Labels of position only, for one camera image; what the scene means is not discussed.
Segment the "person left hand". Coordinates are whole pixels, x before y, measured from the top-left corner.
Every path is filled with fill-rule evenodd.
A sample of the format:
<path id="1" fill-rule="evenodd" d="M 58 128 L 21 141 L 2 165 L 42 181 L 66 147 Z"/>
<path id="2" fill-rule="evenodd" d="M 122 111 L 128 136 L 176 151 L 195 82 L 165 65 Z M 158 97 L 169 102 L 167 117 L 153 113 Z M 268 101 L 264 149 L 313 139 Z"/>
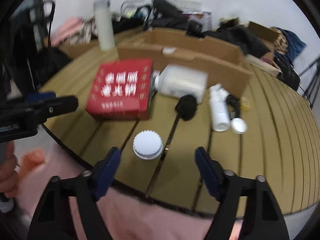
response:
<path id="1" fill-rule="evenodd" d="M 6 148 L 6 159 L 1 165 L 0 172 L 0 191 L 7 198 L 14 198 L 18 193 L 19 176 L 15 170 L 17 167 L 17 157 L 14 154 L 14 151 L 14 142 L 8 142 Z"/>

